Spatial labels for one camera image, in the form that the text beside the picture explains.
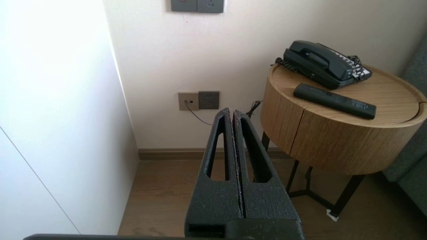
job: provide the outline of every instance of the wooden floor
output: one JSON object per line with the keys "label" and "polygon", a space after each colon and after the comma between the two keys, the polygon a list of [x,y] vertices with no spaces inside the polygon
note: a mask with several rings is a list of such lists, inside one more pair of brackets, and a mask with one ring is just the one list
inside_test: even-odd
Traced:
{"label": "wooden floor", "polygon": [[[287,183],[293,160],[272,160]],[[119,235],[184,236],[184,218],[200,161],[142,161],[139,164]],[[305,186],[307,166],[300,164],[291,190]],[[212,178],[224,178],[215,161]],[[312,189],[335,202],[349,177],[313,169]],[[308,240],[427,239],[427,218],[409,198],[380,174],[365,177],[338,222],[307,196],[293,198]]]}

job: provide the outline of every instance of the black telephone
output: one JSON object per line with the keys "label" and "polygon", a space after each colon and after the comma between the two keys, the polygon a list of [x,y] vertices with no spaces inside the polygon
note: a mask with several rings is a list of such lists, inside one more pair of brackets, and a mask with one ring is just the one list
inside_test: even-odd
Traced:
{"label": "black telephone", "polygon": [[357,56],[345,56],[327,46],[297,40],[276,63],[329,88],[337,89],[368,79],[372,72]]}

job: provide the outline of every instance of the round wooden side table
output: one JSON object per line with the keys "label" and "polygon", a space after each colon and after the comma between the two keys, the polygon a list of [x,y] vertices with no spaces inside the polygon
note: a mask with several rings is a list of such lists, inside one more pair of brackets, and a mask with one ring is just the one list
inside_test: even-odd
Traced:
{"label": "round wooden side table", "polygon": [[[270,69],[264,93],[262,143],[267,149],[271,140],[295,159],[289,196],[310,196],[335,221],[365,174],[389,166],[427,118],[427,99],[420,91],[392,74],[365,67],[373,72],[371,78],[332,92],[376,105],[373,120],[294,97],[300,83],[327,89],[278,64]],[[289,193],[300,161],[310,166],[306,189]],[[336,204],[310,190],[313,167],[353,175]]]}

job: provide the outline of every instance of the black remote control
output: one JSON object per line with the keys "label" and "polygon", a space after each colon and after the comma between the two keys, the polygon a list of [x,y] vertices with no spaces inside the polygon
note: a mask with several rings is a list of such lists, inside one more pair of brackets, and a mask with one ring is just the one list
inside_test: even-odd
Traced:
{"label": "black remote control", "polygon": [[295,88],[294,96],[366,119],[374,119],[377,110],[375,105],[331,93],[304,83]]}

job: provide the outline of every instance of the baseboard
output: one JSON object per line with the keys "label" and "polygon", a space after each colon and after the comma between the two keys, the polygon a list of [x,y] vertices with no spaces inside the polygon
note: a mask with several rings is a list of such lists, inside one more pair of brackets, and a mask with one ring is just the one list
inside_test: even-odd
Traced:
{"label": "baseboard", "polygon": [[[156,148],[138,149],[140,160],[198,160],[203,158],[205,153],[204,148]],[[289,155],[284,153],[278,147],[270,147],[268,149],[270,158],[289,159]],[[215,159],[224,158],[224,148],[217,148],[215,152]]]}

